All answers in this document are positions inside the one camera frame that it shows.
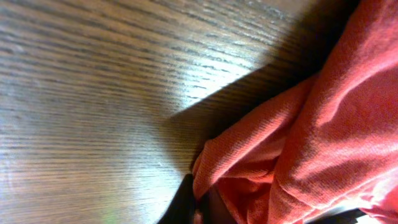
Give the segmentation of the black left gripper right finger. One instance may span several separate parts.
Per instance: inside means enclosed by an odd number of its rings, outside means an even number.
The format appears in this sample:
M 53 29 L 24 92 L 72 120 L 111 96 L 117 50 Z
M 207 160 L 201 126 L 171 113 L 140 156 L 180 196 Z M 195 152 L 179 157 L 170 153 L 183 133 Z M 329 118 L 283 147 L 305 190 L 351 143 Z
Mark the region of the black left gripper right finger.
M 364 212 L 356 208 L 335 214 L 326 214 L 307 221 L 306 224 L 356 224 L 357 219 L 366 216 Z

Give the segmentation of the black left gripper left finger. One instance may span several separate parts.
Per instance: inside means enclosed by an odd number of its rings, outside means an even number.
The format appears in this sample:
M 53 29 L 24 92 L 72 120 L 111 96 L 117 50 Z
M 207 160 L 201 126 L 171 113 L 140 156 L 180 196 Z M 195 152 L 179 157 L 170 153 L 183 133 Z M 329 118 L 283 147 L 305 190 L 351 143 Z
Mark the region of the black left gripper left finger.
M 158 224 L 194 224 L 195 207 L 193 175 L 187 174 Z

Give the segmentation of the orange Fram t-shirt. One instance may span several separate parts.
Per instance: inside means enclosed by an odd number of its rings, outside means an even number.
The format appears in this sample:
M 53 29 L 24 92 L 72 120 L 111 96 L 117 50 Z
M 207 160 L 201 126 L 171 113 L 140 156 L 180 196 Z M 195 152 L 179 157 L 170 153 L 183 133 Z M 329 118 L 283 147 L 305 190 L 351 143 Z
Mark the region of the orange Fram t-shirt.
M 397 222 L 397 2 L 361 1 L 322 70 L 205 143 L 193 194 L 238 223 L 303 223 L 345 202 Z

